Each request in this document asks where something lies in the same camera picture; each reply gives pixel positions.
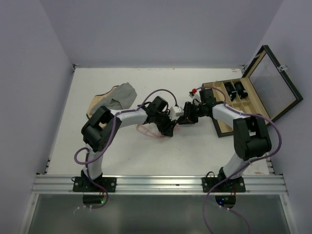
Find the white pink-trimmed underwear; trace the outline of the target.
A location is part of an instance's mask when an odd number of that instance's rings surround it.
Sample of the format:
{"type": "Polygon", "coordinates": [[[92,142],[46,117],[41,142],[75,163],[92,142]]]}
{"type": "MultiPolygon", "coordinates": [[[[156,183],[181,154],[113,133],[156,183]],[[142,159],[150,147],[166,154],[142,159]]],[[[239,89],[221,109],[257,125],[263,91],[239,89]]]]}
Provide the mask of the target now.
{"type": "Polygon", "coordinates": [[[136,130],[139,133],[141,133],[141,134],[143,134],[143,135],[145,135],[147,137],[152,137],[152,138],[156,138],[156,139],[163,139],[163,138],[165,138],[165,136],[160,135],[159,133],[155,133],[151,129],[149,129],[149,128],[145,127],[144,125],[141,125],[141,124],[136,126],[136,130]]]}

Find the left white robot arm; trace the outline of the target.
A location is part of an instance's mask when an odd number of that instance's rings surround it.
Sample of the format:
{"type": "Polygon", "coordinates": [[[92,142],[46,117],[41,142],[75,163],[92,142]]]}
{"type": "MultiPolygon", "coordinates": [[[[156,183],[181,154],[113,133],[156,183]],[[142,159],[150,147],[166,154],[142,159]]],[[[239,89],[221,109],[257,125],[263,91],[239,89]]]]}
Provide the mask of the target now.
{"type": "Polygon", "coordinates": [[[153,123],[161,135],[172,137],[176,120],[166,111],[168,102],[157,96],[152,102],[135,109],[110,110],[106,106],[99,107],[85,123],[81,133],[86,144],[87,155],[82,162],[83,173],[87,176],[84,186],[94,192],[101,187],[103,154],[111,145],[117,131],[132,125],[153,123]]]}

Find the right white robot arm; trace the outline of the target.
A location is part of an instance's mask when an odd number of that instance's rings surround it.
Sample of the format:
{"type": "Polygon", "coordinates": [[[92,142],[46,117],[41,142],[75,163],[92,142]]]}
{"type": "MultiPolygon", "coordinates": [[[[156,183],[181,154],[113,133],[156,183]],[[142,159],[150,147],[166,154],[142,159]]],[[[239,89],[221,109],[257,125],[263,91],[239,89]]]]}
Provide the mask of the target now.
{"type": "Polygon", "coordinates": [[[217,185],[222,191],[229,191],[234,186],[234,179],[241,177],[253,159],[265,155],[272,148],[265,119],[258,115],[248,115],[231,108],[222,101],[217,101],[212,89],[199,91],[199,98],[186,102],[183,115],[178,124],[195,124],[200,117],[210,117],[230,126],[234,137],[234,155],[220,168],[217,185]]]}

